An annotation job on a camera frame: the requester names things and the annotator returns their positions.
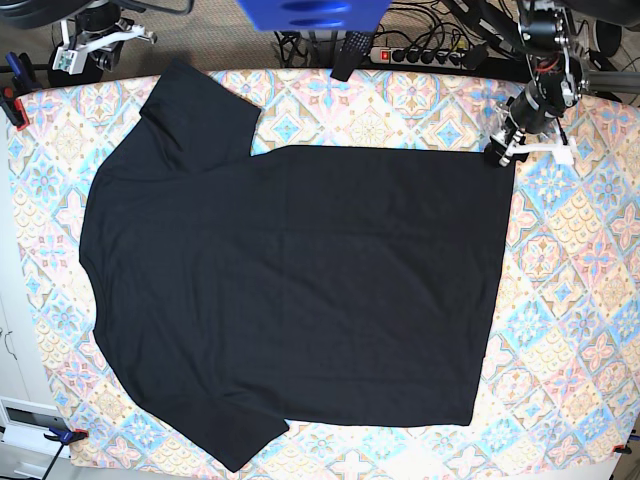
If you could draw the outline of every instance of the tile-pattern fabric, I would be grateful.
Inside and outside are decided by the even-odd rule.
[[[254,155],[290,144],[481,151],[495,102],[521,88],[398,72],[356,72],[349,83],[319,70],[212,77],[263,109]],[[200,478],[480,479],[601,462],[624,443],[640,413],[637,110],[584,98],[563,119],[577,138],[576,164],[541,154],[517,166],[470,426],[292,422],[230,474],[131,402],[91,333],[95,303],[78,263],[89,186],[156,80],[35,93],[24,98],[31,126],[8,128],[14,218],[42,363],[62,415],[90,432],[73,446],[75,465]]]

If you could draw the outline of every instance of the blue box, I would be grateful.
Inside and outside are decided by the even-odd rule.
[[[238,0],[253,26],[273,30],[373,32],[390,0]]]

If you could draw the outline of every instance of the power strip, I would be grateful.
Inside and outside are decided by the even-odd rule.
[[[425,50],[420,53],[417,48],[407,51],[406,48],[394,47],[371,47],[369,58],[372,63],[381,63],[386,65],[416,65],[431,66],[442,68],[454,68],[458,70],[469,70],[462,65],[464,53],[453,52],[448,50]]]

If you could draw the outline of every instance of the t-shirt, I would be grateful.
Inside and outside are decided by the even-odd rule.
[[[99,168],[80,261],[142,409],[240,469],[288,430],[469,424],[514,169],[480,153],[289,146],[173,63]]]

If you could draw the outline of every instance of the table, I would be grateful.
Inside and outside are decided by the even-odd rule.
[[[481,151],[494,103],[521,88],[374,71],[349,83],[322,70],[212,77],[262,107],[254,155],[301,143]],[[563,119],[577,139],[576,164],[537,154],[517,166],[470,426],[293,422],[234,475],[133,404],[91,333],[95,303],[78,262],[89,186],[156,81],[34,93],[23,98],[31,125],[8,127],[17,241],[42,363],[61,414],[90,432],[73,446],[75,465],[200,478],[478,479],[601,462],[624,443],[640,413],[636,109],[585,97]]]

